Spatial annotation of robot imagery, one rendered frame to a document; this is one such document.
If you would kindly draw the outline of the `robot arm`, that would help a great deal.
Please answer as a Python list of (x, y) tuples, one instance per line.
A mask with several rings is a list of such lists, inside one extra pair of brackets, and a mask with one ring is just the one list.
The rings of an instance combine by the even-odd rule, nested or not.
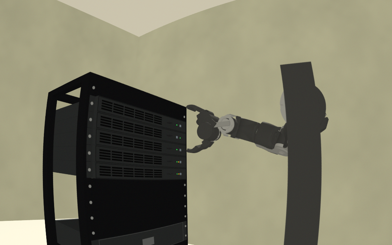
[[(323, 132), (327, 127), (329, 119), (325, 117), (325, 97), (317, 87), (316, 92), (320, 118), (320, 131)], [(280, 98), (280, 111), (286, 122), (284, 91), (282, 92)], [(268, 152), (286, 157), (288, 156), (287, 122), (284, 126), (277, 127), (265, 121), (260, 124), (256, 121), (241, 118), (239, 116), (235, 116), (235, 119), (233, 118), (234, 116), (235, 115), (233, 114), (227, 114), (226, 116), (222, 116), (219, 119), (218, 122), (222, 121), (224, 118), (227, 118), (231, 123), (227, 130), (224, 130), (222, 127), (218, 127), (224, 136), (228, 137), (228, 135), (231, 135), (229, 137), (253, 142), (257, 147), (265, 149)]]

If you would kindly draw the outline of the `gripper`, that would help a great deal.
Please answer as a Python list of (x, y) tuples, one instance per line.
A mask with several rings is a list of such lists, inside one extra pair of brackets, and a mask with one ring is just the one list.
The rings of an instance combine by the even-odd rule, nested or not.
[(214, 116), (214, 113), (208, 110), (204, 110), (194, 104), (189, 104), (186, 106), (188, 110), (198, 111), (196, 123), (199, 125), (197, 128), (197, 135), (199, 138), (203, 139), (201, 145), (195, 146), (193, 149), (187, 149), (187, 152), (200, 152), (202, 149), (207, 149), (211, 147), (214, 141), (217, 141), (221, 137), (221, 132), (218, 127), (222, 127), (227, 130), (230, 127), (230, 120), (224, 118), (219, 121), (219, 118)]

